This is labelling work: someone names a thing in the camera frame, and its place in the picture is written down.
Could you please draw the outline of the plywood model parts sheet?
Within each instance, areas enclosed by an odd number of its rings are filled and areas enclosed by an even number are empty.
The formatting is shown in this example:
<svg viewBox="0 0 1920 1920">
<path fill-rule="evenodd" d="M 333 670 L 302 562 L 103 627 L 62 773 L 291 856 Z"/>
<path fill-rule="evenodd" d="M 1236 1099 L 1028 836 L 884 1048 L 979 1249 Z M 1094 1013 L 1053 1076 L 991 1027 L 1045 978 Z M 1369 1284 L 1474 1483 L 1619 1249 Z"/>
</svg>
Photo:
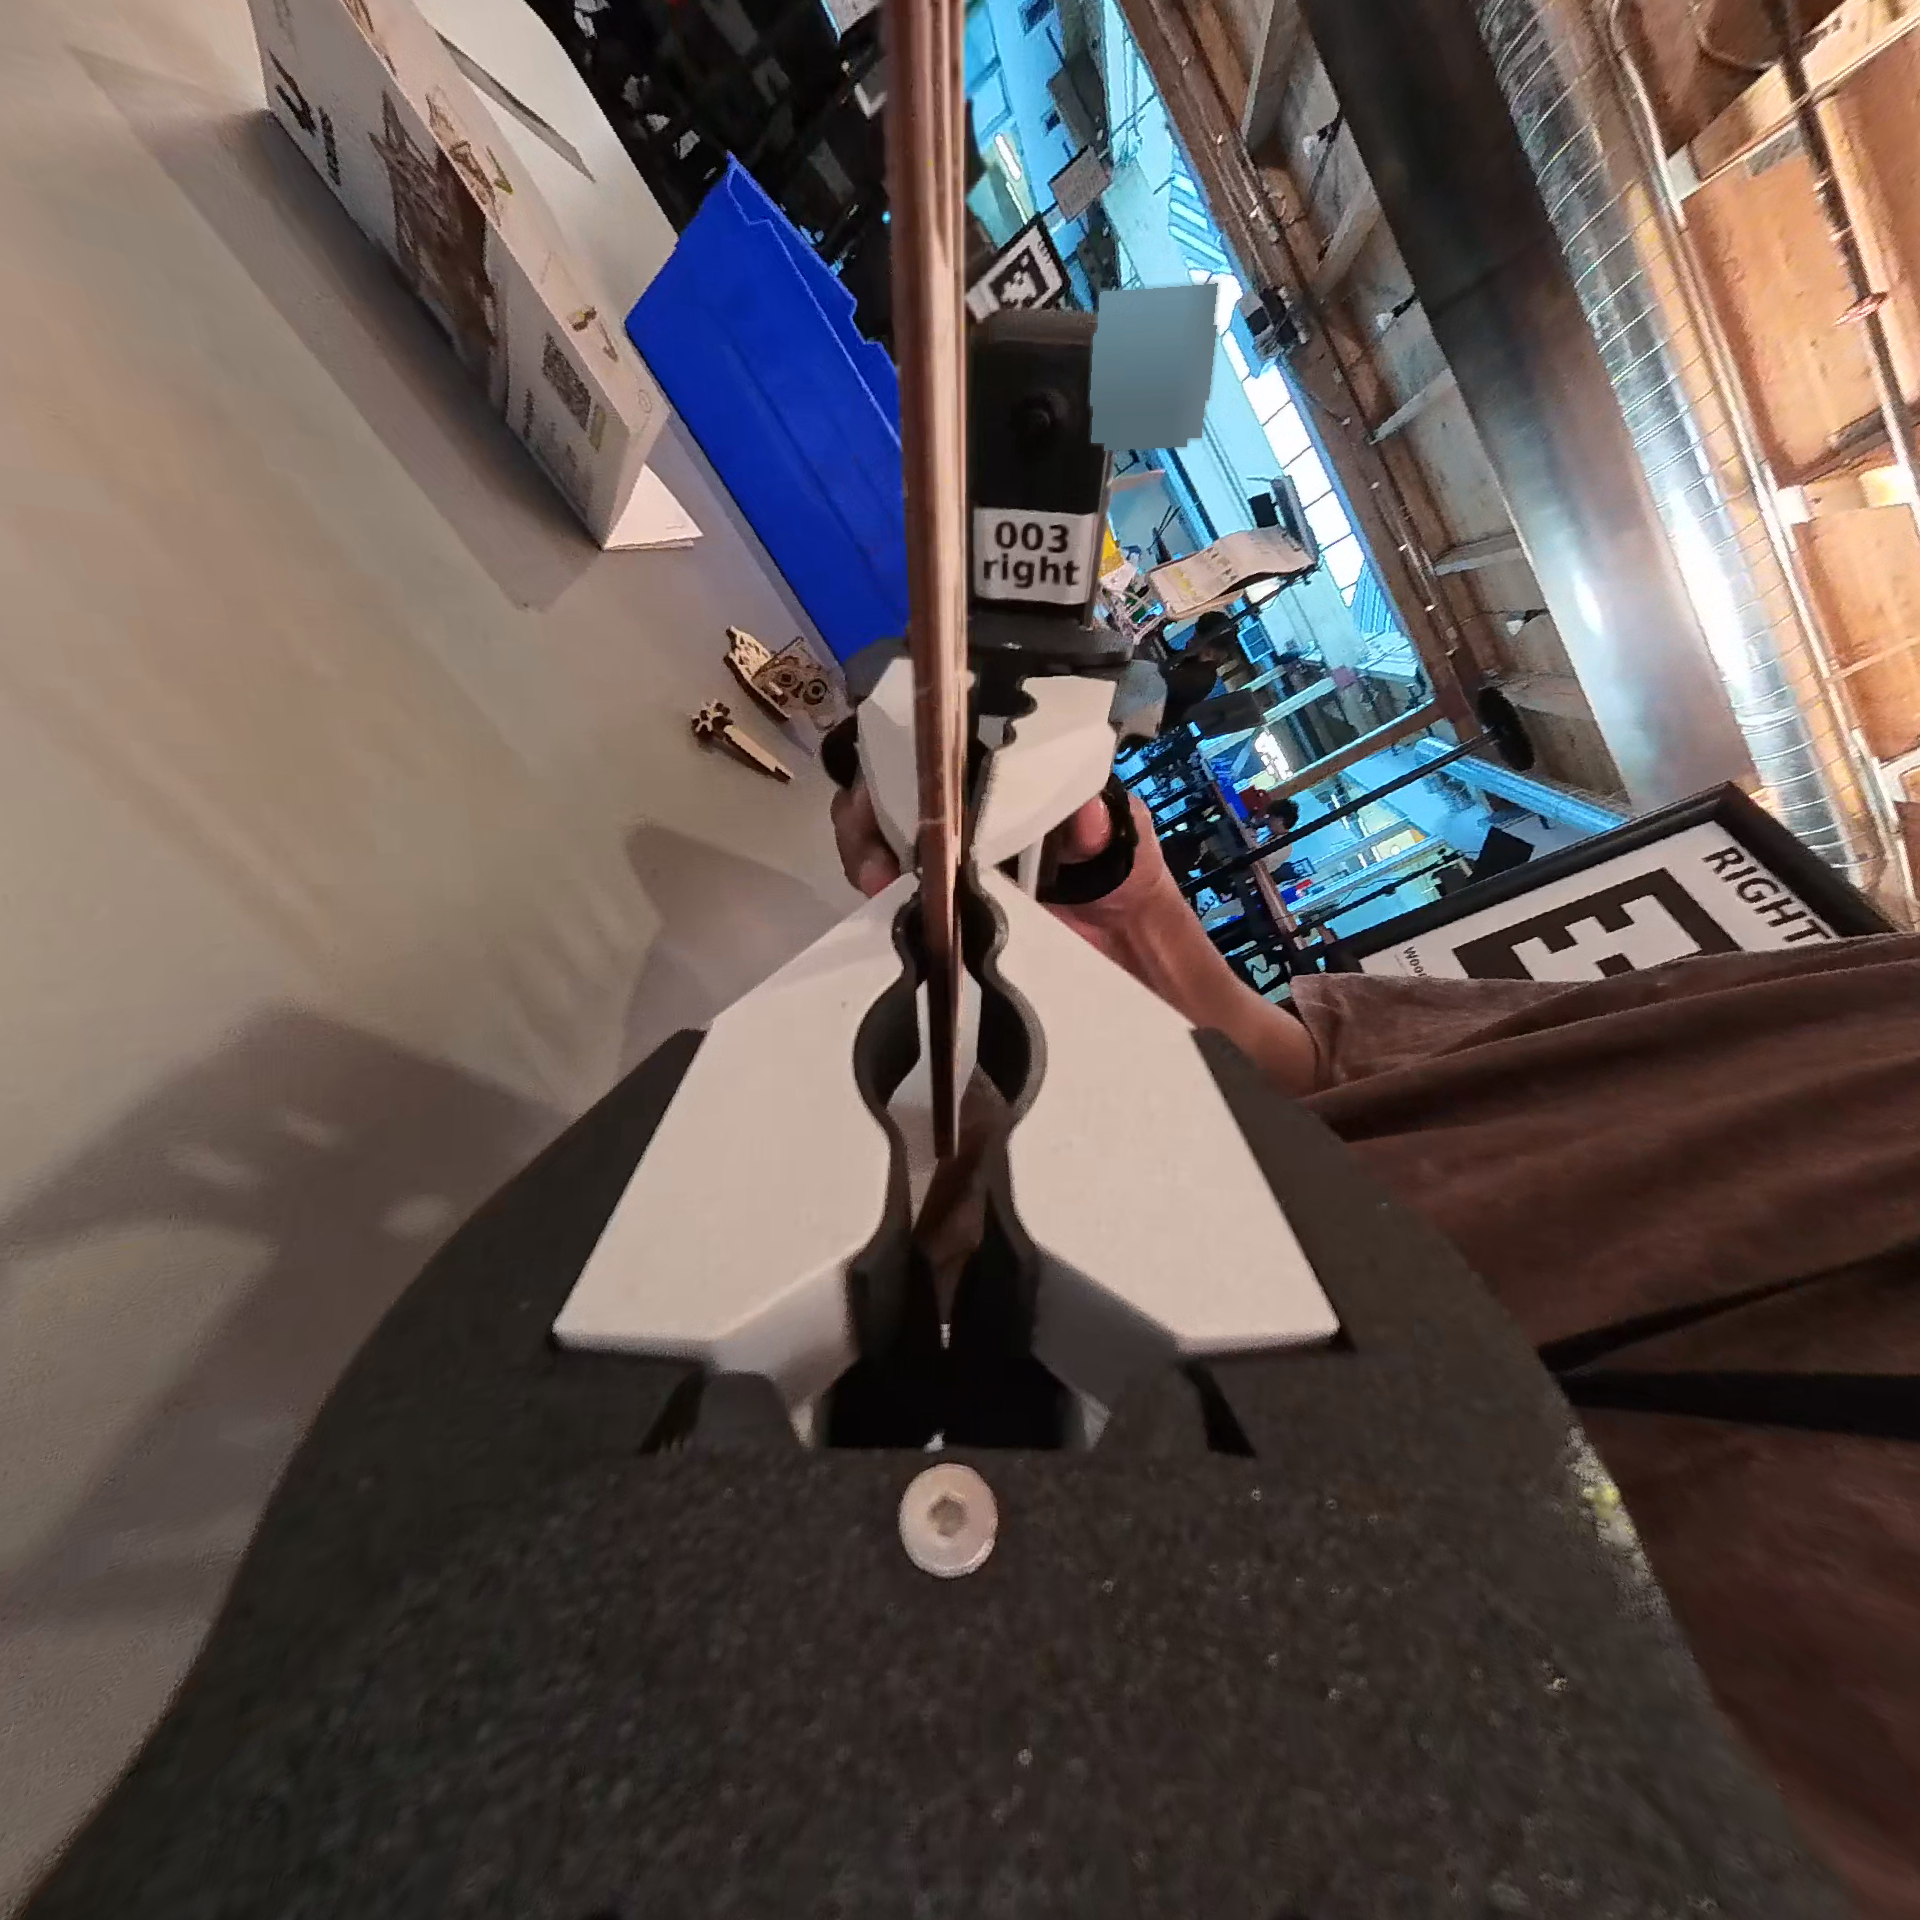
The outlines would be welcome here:
<svg viewBox="0 0 1920 1920">
<path fill-rule="evenodd" d="M 951 1158 L 967 763 L 965 8 L 884 1 L 884 159 L 900 394 L 931 1146 Z"/>
</svg>

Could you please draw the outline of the small black white marker board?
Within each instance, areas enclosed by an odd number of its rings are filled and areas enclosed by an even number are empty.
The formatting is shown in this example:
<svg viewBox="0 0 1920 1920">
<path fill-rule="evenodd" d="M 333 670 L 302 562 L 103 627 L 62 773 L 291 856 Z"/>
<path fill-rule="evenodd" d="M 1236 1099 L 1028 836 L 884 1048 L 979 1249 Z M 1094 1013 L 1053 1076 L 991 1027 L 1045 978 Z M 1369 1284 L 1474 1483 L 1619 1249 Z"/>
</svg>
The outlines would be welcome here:
<svg viewBox="0 0 1920 1920">
<path fill-rule="evenodd" d="M 969 267 L 963 310 L 969 324 L 1001 311 L 1053 310 L 1068 302 L 1071 279 L 1045 219 L 1033 216 L 982 263 Z"/>
</svg>

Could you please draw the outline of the silver ventilation duct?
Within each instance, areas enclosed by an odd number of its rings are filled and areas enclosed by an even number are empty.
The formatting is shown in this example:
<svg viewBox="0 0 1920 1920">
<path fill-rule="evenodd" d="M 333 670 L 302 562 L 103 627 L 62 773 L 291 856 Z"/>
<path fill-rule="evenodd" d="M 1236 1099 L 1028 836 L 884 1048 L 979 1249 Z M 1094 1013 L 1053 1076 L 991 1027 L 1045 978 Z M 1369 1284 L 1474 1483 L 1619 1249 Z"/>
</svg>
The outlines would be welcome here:
<svg viewBox="0 0 1920 1920">
<path fill-rule="evenodd" d="M 1907 856 L 1764 505 L 1596 4 L 1307 4 L 1307 38 L 1625 797 L 1736 784 L 1897 920 Z"/>
</svg>

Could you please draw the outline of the wooden axle with gear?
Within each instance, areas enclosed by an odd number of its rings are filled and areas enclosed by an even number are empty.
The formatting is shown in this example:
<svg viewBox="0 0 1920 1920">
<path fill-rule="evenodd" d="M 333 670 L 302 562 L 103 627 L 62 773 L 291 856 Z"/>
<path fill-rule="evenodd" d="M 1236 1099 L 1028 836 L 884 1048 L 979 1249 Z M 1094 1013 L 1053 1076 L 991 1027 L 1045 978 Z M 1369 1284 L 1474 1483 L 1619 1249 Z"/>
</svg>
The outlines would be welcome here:
<svg viewBox="0 0 1920 1920">
<path fill-rule="evenodd" d="M 792 768 L 771 747 L 764 746 L 733 718 L 732 708 L 724 700 L 712 700 L 698 708 L 688 720 L 688 729 L 693 740 L 709 751 L 729 756 L 736 763 L 746 765 L 761 777 L 782 785 L 789 785 L 796 777 Z"/>
</svg>

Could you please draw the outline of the black framed marker sign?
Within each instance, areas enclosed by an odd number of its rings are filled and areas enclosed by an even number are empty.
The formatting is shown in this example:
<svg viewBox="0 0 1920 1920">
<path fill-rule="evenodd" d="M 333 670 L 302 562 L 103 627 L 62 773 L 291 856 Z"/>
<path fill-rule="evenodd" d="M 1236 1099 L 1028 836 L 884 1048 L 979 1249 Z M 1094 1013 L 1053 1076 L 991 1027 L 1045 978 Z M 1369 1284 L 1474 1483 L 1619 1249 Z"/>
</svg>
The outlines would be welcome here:
<svg viewBox="0 0 1920 1920">
<path fill-rule="evenodd" d="M 1326 971 L 1578 986 L 1683 958 L 1809 952 L 1894 927 L 1726 781 L 1336 940 Z"/>
</svg>

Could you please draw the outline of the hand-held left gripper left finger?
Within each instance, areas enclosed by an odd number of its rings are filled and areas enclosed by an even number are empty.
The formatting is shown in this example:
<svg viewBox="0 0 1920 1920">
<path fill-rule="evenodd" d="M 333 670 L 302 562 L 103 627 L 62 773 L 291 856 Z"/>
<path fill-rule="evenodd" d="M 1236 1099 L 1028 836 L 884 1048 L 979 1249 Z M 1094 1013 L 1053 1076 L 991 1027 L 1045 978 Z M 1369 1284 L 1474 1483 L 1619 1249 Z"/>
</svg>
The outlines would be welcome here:
<svg viewBox="0 0 1920 1920">
<path fill-rule="evenodd" d="M 549 1328 L 767 1379 L 788 1410 L 938 1424 L 939 1312 L 893 1102 L 922 1060 L 920 893 L 893 880 L 695 1033 Z"/>
</svg>

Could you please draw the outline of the person's right hand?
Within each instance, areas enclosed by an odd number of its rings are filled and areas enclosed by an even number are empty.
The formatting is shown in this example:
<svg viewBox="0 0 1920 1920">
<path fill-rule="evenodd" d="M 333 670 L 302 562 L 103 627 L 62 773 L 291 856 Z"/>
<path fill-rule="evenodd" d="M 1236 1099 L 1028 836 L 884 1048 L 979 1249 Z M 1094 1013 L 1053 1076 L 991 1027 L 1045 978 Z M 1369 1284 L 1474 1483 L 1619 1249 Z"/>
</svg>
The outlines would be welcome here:
<svg viewBox="0 0 1920 1920">
<path fill-rule="evenodd" d="M 1095 797 L 1052 834 L 1056 895 L 1043 904 L 1091 948 L 1159 991 L 1167 982 L 1180 980 L 1184 954 L 1200 941 L 1200 927 L 1166 865 L 1145 812 L 1135 800 L 1127 807 L 1131 840 L 1123 873 L 1088 900 L 1068 900 L 1062 893 L 1068 877 L 1081 870 L 1094 880 L 1110 877 L 1117 859 L 1112 853 L 1114 810 L 1103 797 Z M 900 856 L 888 844 L 861 779 L 831 793 L 828 822 L 842 873 L 854 891 L 863 900 L 884 893 L 902 873 Z"/>
</svg>

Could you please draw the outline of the small wooden gear model assembly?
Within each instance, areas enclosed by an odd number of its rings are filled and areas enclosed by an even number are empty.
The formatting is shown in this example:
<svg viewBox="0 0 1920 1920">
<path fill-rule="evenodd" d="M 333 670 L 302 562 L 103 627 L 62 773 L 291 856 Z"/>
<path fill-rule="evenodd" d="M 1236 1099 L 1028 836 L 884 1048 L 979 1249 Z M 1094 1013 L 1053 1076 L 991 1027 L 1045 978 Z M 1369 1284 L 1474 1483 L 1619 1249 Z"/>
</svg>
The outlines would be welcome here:
<svg viewBox="0 0 1920 1920">
<path fill-rule="evenodd" d="M 725 626 L 724 660 L 732 677 L 785 728 L 823 736 L 844 718 L 834 670 L 801 636 L 767 646 L 746 627 Z"/>
</svg>

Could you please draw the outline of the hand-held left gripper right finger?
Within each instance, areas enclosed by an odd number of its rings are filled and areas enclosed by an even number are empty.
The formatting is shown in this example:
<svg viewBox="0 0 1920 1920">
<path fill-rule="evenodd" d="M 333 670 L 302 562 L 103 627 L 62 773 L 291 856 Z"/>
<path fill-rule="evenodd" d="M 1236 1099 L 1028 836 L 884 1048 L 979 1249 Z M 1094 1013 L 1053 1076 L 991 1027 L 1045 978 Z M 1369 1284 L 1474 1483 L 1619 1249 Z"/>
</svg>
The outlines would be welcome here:
<svg viewBox="0 0 1920 1920">
<path fill-rule="evenodd" d="M 1218 1046 L 1013 880 L 963 912 L 979 1153 L 960 1275 L 961 1444 L 1090 1444 L 1143 1379 L 1323 1352 L 1339 1319 Z"/>
</svg>

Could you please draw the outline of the blue plastic bin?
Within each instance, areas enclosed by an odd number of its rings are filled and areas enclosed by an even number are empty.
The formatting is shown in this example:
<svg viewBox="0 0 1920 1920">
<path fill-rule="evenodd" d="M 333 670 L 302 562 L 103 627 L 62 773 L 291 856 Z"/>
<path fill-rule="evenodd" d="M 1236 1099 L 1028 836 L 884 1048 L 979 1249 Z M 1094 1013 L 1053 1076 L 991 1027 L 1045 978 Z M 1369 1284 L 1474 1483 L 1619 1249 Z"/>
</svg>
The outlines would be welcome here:
<svg viewBox="0 0 1920 1920">
<path fill-rule="evenodd" d="M 856 304 L 727 158 L 625 331 L 828 656 L 904 636 L 900 382 Z"/>
</svg>

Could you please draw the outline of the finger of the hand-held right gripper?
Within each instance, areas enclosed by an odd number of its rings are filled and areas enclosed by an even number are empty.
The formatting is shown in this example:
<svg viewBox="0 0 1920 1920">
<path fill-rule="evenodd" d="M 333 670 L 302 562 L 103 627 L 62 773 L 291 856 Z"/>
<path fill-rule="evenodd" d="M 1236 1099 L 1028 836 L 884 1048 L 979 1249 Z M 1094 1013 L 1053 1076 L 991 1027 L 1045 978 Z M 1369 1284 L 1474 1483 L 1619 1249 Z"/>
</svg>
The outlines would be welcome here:
<svg viewBox="0 0 1920 1920">
<path fill-rule="evenodd" d="M 900 656 L 884 666 L 856 711 L 851 881 L 915 875 L 920 818 L 913 670 Z"/>
<path fill-rule="evenodd" d="M 1116 750 L 1114 694 L 1112 681 L 1020 684 L 1020 709 L 985 754 L 973 868 L 1022 859 L 1103 791 Z"/>
</svg>

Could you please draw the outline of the white printed product box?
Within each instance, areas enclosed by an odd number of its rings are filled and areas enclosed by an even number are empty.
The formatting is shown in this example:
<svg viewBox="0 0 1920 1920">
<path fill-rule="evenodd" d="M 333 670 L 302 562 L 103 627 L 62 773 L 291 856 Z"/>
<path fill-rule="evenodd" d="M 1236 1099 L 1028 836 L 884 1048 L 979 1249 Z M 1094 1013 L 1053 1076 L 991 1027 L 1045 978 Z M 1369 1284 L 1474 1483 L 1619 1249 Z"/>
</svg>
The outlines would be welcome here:
<svg viewBox="0 0 1920 1920">
<path fill-rule="evenodd" d="M 247 11 L 266 108 L 602 548 L 670 404 L 579 231 L 606 192 L 575 142 L 420 4 Z"/>
</svg>

